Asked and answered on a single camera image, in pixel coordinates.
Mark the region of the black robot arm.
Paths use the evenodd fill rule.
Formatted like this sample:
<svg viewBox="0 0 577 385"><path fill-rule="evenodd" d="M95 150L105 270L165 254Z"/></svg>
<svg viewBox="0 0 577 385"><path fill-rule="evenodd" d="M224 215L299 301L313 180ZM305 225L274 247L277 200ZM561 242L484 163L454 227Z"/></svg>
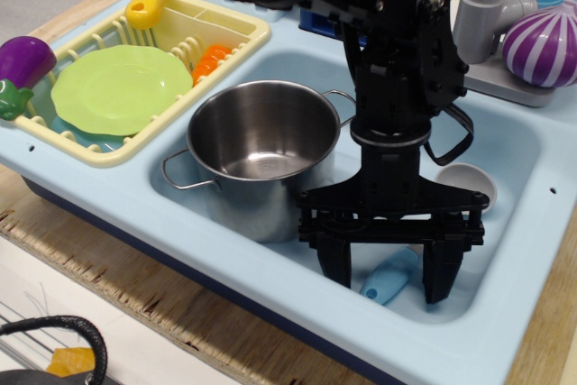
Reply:
<svg viewBox="0 0 577 385"><path fill-rule="evenodd" d="M299 237L317 252L330 280L351 283L353 243L409 243L424 248L426 301L446 299L463 256L483 242L489 198L422 177L431 154L431 121L447 114L465 129L453 162L472 144L471 118L455 100L466 94L468 65L453 42L451 0L234 0L273 10L294 6L326 18L343 41L356 113L350 126L361 167L341 183L298 198Z"/></svg>

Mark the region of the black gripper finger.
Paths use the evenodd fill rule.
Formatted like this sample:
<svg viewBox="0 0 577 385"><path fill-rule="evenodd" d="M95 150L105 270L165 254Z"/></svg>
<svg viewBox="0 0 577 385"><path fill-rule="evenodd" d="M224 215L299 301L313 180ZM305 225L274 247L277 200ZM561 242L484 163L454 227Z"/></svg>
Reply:
<svg viewBox="0 0 577 385"><path fill-rule="evenodd" d="M448 298L463 260L461 241L433 241L425 245L422 282L427 304Z"/></svg>
<svg viewBox="0 0 577 385"><path fill-rule="evenodd" d="M343 238L322 239L316 242L316 251L323 274L349 289L352 282L350 242Z"/></svg>

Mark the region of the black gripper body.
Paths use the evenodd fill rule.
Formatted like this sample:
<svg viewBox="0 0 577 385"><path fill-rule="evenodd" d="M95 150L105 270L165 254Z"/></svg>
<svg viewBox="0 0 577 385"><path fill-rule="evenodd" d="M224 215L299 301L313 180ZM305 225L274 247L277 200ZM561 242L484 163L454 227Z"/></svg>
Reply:
<svg viewBox="0 0 577 385"><path fill-rule="evenodd" d="M436 251L469 251L483 243L481 213L490 200L420 174L429 132L353 132L361 167L351 178L298 197L300 241L322 250L352 243L421 243Z"/></svg>

